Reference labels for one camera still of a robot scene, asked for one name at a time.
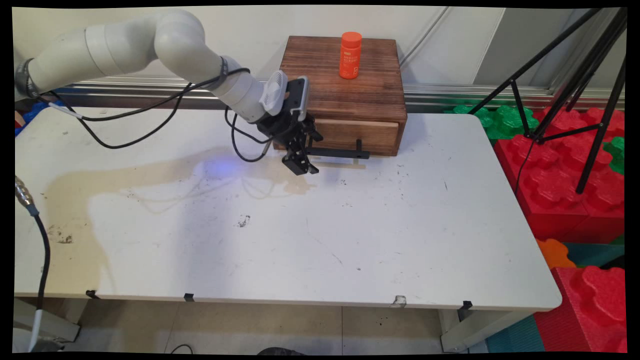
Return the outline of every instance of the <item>blue object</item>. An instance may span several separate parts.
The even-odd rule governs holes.
[[[528,316],[508,328],[486,339],[489,352],[542,352],[542,343],[538,326],[533,315]]]
[[[625,254],[624,245],[563,243],[576,266],[602,266]]]
[[[58,105],[58,106],[64,106],[64,104],[58,100],[56,102],[54,102],[54,104]],[[18,128],[15,130],[15,136],[18,136],[18,134],[27,126],[29,125],[29,123],[35,119],[36,116],[38,116],[38,114],[49,107],[49,104],[45,104],[44,102],[36,102],[32,107],[31,107],[31,111],[29,111],[28,113],[24,114],[22,116],[22,118],[24,119],[24,126]]]

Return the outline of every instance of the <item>white table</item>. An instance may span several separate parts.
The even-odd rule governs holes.
[[[168,113],[92,127],[119,144]],[[246,156],[262,150],[236,139]],[[406,301],[430,309],[471,301],[483,311],[451,325],[445,350],[561,303],[471,115],[410,114],[398,156],[313,157],[320,173],[305,176],[291,173],[273,149],[260,162],[241,161],[222,111],[179,110],[154,136],[109,150],[76,119],[47,108],[16,138],[15,153],[15,173],[50,230],[51,297],[95,290],[101,299],[183,300],[190,293],[195,301]],[[15,240],[14,294],[35,296],[42,240],[17,201]]]

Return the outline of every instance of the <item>black cable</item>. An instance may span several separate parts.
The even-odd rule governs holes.
[[[262,151],[262,154],[260,154],[260,156],[258,156],[255,159],[247,159],[244,156],[242,156],[242,154],[240,154],[240,152],[238,151],[238,148],[236,146],[236,137],[234,135],[235,131],[236,131],[236,119],[238,118],[238,114],[234,115],[234,122],[231,125],[231,145],[233,145],[234,147],[234,151],[236,152],[236,155],[238,155],[239,158],[241,158],[242,160],[245,160],[248,163],[255,163],[256,161],[261,160],[266,154],[266,151]]]
[[[529,159],[529,155],[531,155],[531,150],[533,150],[533,144],[536,143],[537,138],[538,138],[537,136],[534,136],[533,138],[531,138],[531,146],[529,147],[529,152],[527,152],[527,156],[525,156],[524,161],[520,166],[520,170],[518,171],[518,177],[516,178],[516,188],[515,188],[515,191],[513,192],[516,195],[516,197],[518,196],[518,185],[520,185],[520,174],[522,173],[522,169],[524,168],[524,165],[527,163],[527,160]]]
[[[170,352],[170,354],[173,354],[176,350],[178,350],[178,349],[179,349],[179,348],[181,348],[181,347],[188,347],[188,348],[189,348],[189,351],[191,351],[191,353],[193,354],[193,349],[192,349],[189,345],[187,345],[187,344],[181,344],[181,345],[176,346],[176,347],[175,347],[175,349],[173,349],[173,350]]]
[[[248,137],[249,139],[251,139],[251,140],[253,140],[254,142],[257,142],[257,143],[268,143],[268,142],[270,142],[270,141],[272,141],[274,139],[275,136],[272,136],[272,137],[268,138],[267,140],[260,141],[260,140],[256,139],[255,137],[253,137],[252,135],[245,133],[244,131],[238,129],[236,126],[232,125],[229,122],[229,118],[227,117],[228,113],[229,113],[229,107],[227,106],[227,107],[225,107],[225,121],[227,122],[227,125],[229,125],[232,129],[236,130],[238,133],[241,133],[242,135],[245,135],[246,137]]]
[[[236,70],[231,70],[227,75],[233,75],[233,74],[235,74],[237,72],[249,72],[250,73],[249,69],[247,69],[246,67],[241,67],[241,68],[236,69]],[[218,78],[219,78],[219,76],[216,76],[213,79],[210,79],[210,80],[207,80],[207,81],[203,81],[201,83],[197,83],[197,84],[193,85],[191,88],[189,87],[191,85],[191,83],[189,83],[189,85],[187,85],[187,87],[184,88],[183,91],[177,92],[177,93],[165,98],[164,100],[161,100],[161,101],[159,101],[159,102],[157,102],[155,104],[146,106],[144,108],[140,108],[138,110],[133,110],[133,111],[129,111],[127,113],[122,113],[122,114],[119,114],[119,115],[113,115],[113,116],[109,116],[109,117],[97,117],[97,118],[95,118],[95,117],[85,117],[85,116],[83,116],[82,119],[85,120],[85,121],[109,121],[109,120],[120,119],[122,117],[127,117],[127,116],[130,116],[130,115],[143,113],[143,112],[145,112],[147,110],[151,110],[151,109],[156,108],[156,107],[158,107],[158,106],[160,106],[162,104],[165,104],[165,103],[175,99],[178,96],[182,97],[184,94],[186,94],[186,93],[188,93],[188,92],[190,92],[190,91],[192,91],[192,90],[194,90],[196,88],[200,88],[200,87],[202,87],[202,86],[204,86],[206,84],[213,83],[213,82],[217,81]]]
[[[40,287],[38,288],[38,301],[36,303],[36,310],[42,309],[42,302],[44,301],[44,287],[47,284],[47,275],[49,275],[49,260],[51,258],[51,250],[49,248],[49,237],[47,236],[47,230],[44,228],[40,215],[33,216],[36,219],[40,234],[42,235],[42,241],[44,242],[44,266],[42,267],[42,275],[40,276]]]
[[[69,109],[69,111],[73,111],[74,113],[76,112],[76,111],[71,107],[71,105],[69,105],[69,104],[68,104],[64,99],[62,99],[62,98],[60,97],[60,95],[58,95],[58,93],[56,93],[56,92],[55,92],[55,91],[53,91],[53,90],[51,90],[49,93],[50,93],[51,95],[53,95],[56,99],[60,100],[60,102],[62,102],[62,104],[63,104],[67,109]]]
[[[185,89],[189,88],[189,86],[191,86],[191,83],[188,83],[187,86],[185,87]],[[100,140],[100,138],[93,132],[93,130],[91,130],[91,128],[89,127],[89,125],[87,125],[82,119],[78,119],[78,121],[80,121],[80,124],[82,124],[82,126],[84,126],[84,128],[89,132],[89,135],[91,135],[91,137],[97,141],[100,145],[106,147],[107,149],[122,149],[123,147],[128,147],[131,145],[134,145],[136,143],[141,142],[142,140],[150,137],[151,135],[155,134],[158,130],[162,129],[163,126],[165,126],[169,120],[171,120],[173,118],[173,116],[175,115],[176,111],[178,111],[178,107],[180,106],[180,102],[182,101],[182,95],[179,95],[178,97],[178,101],[175,103],[175,106],[173,107],[173,111],[169,114],[169,116],[166,118],[165,121],[162,122],[162,124],[158,125],[157,128],[151,130],[150,132],[148,132],[146,135],[143,135],[140,138],[137,138],[131,142],[128,143],[123,143],[122,145],[109,145],[105,142],[103,142],[102,140]],[[38,100],[43,101],[43,102],[47,102],[46,100],[44,100],[43,98],[39,97]]]
[[[237,72],[250,72],[250,70],[247,69],[246,67],[241,67],[241,68],[236,69],[236,70],[231,70],[228,73],[228,75],[233,75],[233,74],[235,74]],[[178,107],[180,106],[180,102],[182,101],[182,97],[184,96],[184,94],[194,90],[195,88],[199,88],[199,87],[201,87],[203,85],[215,82],[215,81],[218,80],[218,78],[219,78],[219,76],[216,76],[215,78],[212,78],[212,79],[207,80],[207,81],[203,81],[203,82],[198,83],[198,84],[193,85],[193,86],[191,86],[192,83],[188,83],[187,86],[185,86],[185,88],[182,91],[177,92],[176,94],[173,94],[173,95],[167,97],[166,99],[164,99],[162,101],[159,101],[159,102],[157,102],[155,104],[152,104],[150,106],[146,106],[144,108],[140,108],[138,110],[129,111],[127,113],[122,113],[122,114],[119,114],[119,115],[113,115],[113,116],[110,116],[110,117],[101,117],[101,118],[91,118],[91,117],[82,116],[82,118],[78,119],[78,121],[80,121],[80,124],[82,124],[82,126],[87,130],[87,132],[89,132],[89,135],[91,135],[91,137],[95,141],[97,141],[100,145],[106,147],[107,149],[122,149],[123,147],[128,147],[128,146],[134,145],[134,144],[136,144],[138,142],[141,142],[142,140],[144,140],[144,139],[150,137],[151,135],[155,134],[158,130],[162,129],[162,127],[165,126],[169,122],[169,120],[171,120],[173,118],[173,116],[175,115],[175,112],[178,110]],[[76,111],[71,106],[69,106],[69,104],[66,101],[64,101],[56,92],[50,91],[49,93],[51,93],[51,95],[55,96],[55,98],[60,100],[67,107],[67,109],[69,109],[69,111],[73,111],[74,113],[76,113]],[[178,97],[178,101],[175,103],[175,106],[173,107],[173,111],[171,112],[171,114],[169,114],[169,117],[167,117],[167,119],[162,124],[160,124],[157,128],[151,130],[151,132],[147,133],[146,135],[144,135],[144,136],[142,136],[142,137],[140,137],[138,139],[135,139],[135,140],[133,140],[131,142],[124,143],[122,145],[109,145],[109,144],[103,142],[91,130],[91,128],[84,122],[84,120],[85,121],[109,121],[109,120],[120,119],[120,118],[127,117],[127,116],[130,116],[130,115],[139,114],[139,113],[142,113],[144,111],[151,110],[152,108],[156,108],[156,107],[158,107],[158,106],[160,106],[162,104],[165,104],[165,103],[171,101],[172,99],[175,99],[176,97]],[[46,104],[49,103],[48,101],[46,101],[42,97],[38,97],[37,99],[39,101],[41,101],[41,102],[46,103]]]

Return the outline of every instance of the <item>table leg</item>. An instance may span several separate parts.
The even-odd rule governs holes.
[[[31,329],[36,307],[26,302],[13,298],[13,322],[21,327]],[[47,311],[42,311],[40,322],[40,336],[52,337],[57,341],[74,341],[80,326],[60,318]]]
[[[441,310],[445,314],[449,311],[455,310]],[[464,351],[531,314],[527,311],[474,311],[461,322],[454,323],[450,329],[446,329],[442,324],[443,334],[440,337],[442,350],[444,352]]]

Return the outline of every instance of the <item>red foam block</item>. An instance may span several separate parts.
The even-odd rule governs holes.
[[[591,108],[581,115],[581,119],[587,125],[599,124],[602,121],[602,115],[604,115],[603,109]],[[620,110],[613,111],[604,141],[610,142],[615,136],[625,137],[625,113]]]
[[[545,116],[547,116],[549,109],[551,109],[551,107],[547,106],[543,111],[534,113],[533,117],[538,121],[542,121]],[[545,136],[556,135],[585,126],[587,126],[587,122],[582,119],[582,115],[579,112],[575,110],[567,112],[566,108],[561,108],[554,119],[551,120],[551,123],[545,131]]]
[[[530,146],[530,139],[516,135],[511,140],[498,140],[493,147],[514,190]],[[575,193],[577,180],[561,170],[559,159],[550,146],[536,144],[520,174],[516,198],[531,232],[539,239],[560,240],[588,217]]]
[[[627,352],[625,271],[551,270],[562,304],[534,318],[546,351]]]
[[[593,172],[582,195],[589,217],[563,237],[565,242],[608,244],[625,232],[625,176],[609,167]]]

